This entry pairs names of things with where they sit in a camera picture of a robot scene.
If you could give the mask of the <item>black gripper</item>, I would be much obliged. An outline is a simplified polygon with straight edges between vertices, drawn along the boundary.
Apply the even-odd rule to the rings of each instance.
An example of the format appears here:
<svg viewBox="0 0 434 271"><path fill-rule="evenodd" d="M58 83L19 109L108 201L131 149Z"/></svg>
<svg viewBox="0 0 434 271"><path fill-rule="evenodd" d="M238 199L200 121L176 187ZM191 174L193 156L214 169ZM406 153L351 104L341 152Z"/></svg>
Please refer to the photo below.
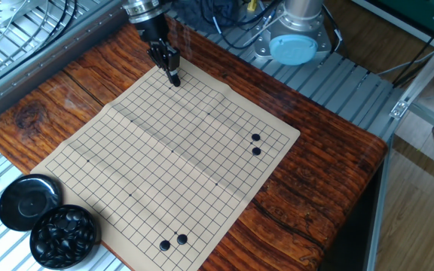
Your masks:
<svg viewBox="0 0 434 271"><path fill-rule="evenodd" d="M148 54L155 64L163 69L172 85L180 85L178 67L180 50L172 47L168 41L169 26L164 14L136 23L135 27L142 41L149 45Z"/></svg>

